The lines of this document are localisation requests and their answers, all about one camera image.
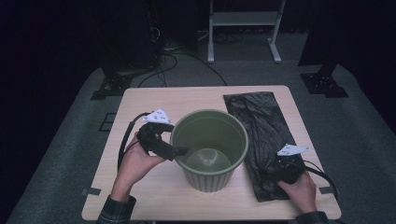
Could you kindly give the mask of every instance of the green bucket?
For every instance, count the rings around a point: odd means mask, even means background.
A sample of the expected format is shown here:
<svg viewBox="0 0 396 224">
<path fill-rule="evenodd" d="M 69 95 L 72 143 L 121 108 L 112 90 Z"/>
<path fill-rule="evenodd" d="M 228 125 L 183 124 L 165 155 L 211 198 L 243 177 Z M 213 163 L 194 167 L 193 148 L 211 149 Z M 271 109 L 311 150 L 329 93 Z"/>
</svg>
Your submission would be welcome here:
<svg viewBox="0 0 396 224">
<path fill-rule="evenodd" d="M 223 189 L 248 152 L 248 134 L 241 122 L 219 110 L 184 116 L 171 133 L 170 144 L 189 147 L 175 158 L 189 183 L 203 192 Z"/>
</svg>

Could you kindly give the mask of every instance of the black handheld controller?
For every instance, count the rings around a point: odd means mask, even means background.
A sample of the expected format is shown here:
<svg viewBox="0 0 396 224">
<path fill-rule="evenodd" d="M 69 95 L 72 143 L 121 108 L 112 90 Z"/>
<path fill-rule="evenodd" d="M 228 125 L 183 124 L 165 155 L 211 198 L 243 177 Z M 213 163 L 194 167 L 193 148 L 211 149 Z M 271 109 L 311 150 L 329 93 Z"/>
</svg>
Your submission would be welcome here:
<svg viewBox="0 0 396 224">
<path fill-rule="evenodd" d="M 267 170 L 268 175 L 275 181 L 285 181 L 294 184 L 305 171 L 304 161 L 300 154 L 292 156 L 278 156 Z"/>
<path fill-rule="evenodd" d="M 149 151 L 152 151 L 158 156 L 172 161 L 175 156 L 184 156 L 189 150 L 187 147 L 172 147 L 163 141 L 161 134 L 163 132 L 170 133 L 173 128 L 174 126 L 170 124 L 149 122 L 139 129 L 136 137 L 146 153 L 149 154 Z"/>
</svg>

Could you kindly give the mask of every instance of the trash bag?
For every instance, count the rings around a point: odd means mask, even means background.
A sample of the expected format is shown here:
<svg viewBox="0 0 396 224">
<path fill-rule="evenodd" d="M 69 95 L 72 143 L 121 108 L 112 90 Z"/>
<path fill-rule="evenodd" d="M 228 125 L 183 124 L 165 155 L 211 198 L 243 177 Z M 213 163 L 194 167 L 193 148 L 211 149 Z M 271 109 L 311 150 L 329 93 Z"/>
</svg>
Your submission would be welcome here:
<svg viewBox="0 0 396 224">
<path fill-rule="evenodd" d="M 247 130 L 249 149 L 245 165 L 258 202 L 287 200 L 289 196 L 272 175 L 279 171 L 277 152 L 286 144 L 295 145 L 289 127 L 272 92 L 224 95 L 228 113 Z M 300 155 L 288 157 L 304 165 Z M 299 176 L 302 170 L 292 170 Z"/>
</svg>

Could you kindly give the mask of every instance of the white tag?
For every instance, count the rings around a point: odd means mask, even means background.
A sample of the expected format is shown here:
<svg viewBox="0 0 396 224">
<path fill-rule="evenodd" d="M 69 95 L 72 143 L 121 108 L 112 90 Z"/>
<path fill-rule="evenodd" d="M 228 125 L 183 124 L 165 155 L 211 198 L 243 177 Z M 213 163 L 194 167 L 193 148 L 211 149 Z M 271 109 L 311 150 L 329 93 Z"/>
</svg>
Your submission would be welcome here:
<svg viewBox="0 0 396 224">
<path fill-rule="evenodd" d="M 309 147 L 297 147 L 286 144 L 282 149 L 277 152 L 278 156 L 292 156 L 309 151 Z"/>
<path fill-rule="evenodd" d="M 146 122 L 153 122 L 153 123 L 170 123 L 171 120 L 166 116 L 165 111 L 163 111 L 163 108 L 158 109 L 151 114 L 144 116 L 143 120 Z"/>
</svg>

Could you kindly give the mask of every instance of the white metal stand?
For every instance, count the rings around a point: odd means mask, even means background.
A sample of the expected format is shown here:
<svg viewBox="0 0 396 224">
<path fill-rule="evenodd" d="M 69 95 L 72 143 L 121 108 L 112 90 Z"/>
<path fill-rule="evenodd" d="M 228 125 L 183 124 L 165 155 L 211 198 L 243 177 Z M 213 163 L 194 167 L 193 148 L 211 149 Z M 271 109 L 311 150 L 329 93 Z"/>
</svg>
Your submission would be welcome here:
<svg viewBox="0 0 396 224">
<path fill-rule="evenodd" d="M 207 45 L 207 61 L 215 61 L 213 48 L 213 27 L 214 26 L 244 26 L 244 25 L 273 25 L 274 31 L 267 39 L 275 63 L 282 63 L 275 41 L 279 24 L 282 20 L 283 8 L 286 0 L 281 0 L 278 11 L 257 11 L 257 12 L 214 12 L 213 0 L 210 0 L 209 15 L 209 43 Z"/>
</svg>

